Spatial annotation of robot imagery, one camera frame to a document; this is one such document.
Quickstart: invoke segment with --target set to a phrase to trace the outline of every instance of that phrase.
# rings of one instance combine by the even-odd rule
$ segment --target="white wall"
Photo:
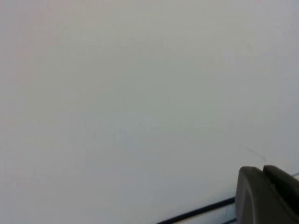
[[[153,224],[299,171],[297,0],[0,1],[0,222]]]

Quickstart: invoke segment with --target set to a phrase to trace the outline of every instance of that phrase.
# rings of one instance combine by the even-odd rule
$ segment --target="black strip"
[[[211,211],[211,210],[214,210],[214,209],[219,209],[221,207],[224,207],[224,206],[227,206],[227,205],[233,204],[233,203],[235,203],[235,198],[234,197],[226,199],[226,200],[221,201],[221,202],[217,202],[217,203],[214,203],[214,204],[207,205],[207,206],[202,207],[200,209],[189,211],[189,212],[187,212],[185,214],[182,214],[182,215],[179,215],[179,216],[175,216],[173,218],[164,220],[164,221],[159,222],[157,224],[172,224],[172,223],[177,223],[177,222],[182,221],[184,219],[191,218],[193,216],[197,216],[197,215],[200,215],[202,213],[205,213],[205,212],[208,212],[208,211]]]
[[[231,224],[231,223],[234,223],[234,222],[236,222],[236,221],[237,221],[237,219],[234,218],[234,219],[231,219],[231,220],[229,220],[229,221],[227,221],[227,222],[224,222],[224,223],[222,223],[222,224]]]

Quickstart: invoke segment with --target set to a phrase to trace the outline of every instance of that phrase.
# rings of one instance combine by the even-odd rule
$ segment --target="white surface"
[[[235,218],[235,204],[232,204],[213,210],[212,212],[203,213],[199,216],[186,219],[178,224],[222,224]]]
[[[0,222],[153,224],[299,170],[297,0],[0,1]]]

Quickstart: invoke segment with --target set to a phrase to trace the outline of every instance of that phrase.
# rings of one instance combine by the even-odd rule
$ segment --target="black plastic object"
[[[238,224],[299,224],[299,181],[275,166],[242,167],[235,206]]]

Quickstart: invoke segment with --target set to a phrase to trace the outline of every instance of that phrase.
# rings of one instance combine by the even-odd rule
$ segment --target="dark line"
[[[234,218],[234,219],[231,219],[231,220],[229,220],[229,221],[227,221],[227,222],[224,222],[224,223],[222,223],[222,224],[231,224],[231,223],[234,223],[234,222],[236,222],[236,221],[237,221],[237,219]]]
[[[175,216],[173,218],[164,220],[164,221],[159,222],[157,224],[172,224],[172,223],[177,223],[177,222],[182,221],[184,219],[191,218],[193,216],[197,216],[197,215],[200,215],[202,213],[205,213],[205,212],[208,212],[208,211],[211,211],[211,210],[214,210],[214,209],[219,209],[221,207],[224,207],[226,205],[233,204],[233,203],[235,203],[235,198],[231,197],[231,198],[226,199],[224,201],[220,201],[220,202],[217,202],[217,203],[214,203],[214,204],[210,204],[210,205],[207,205],[207,206],[202,207],[200,209],[189,211],[189,212],[187,212],[185,214],[182,214],[182,215]]]

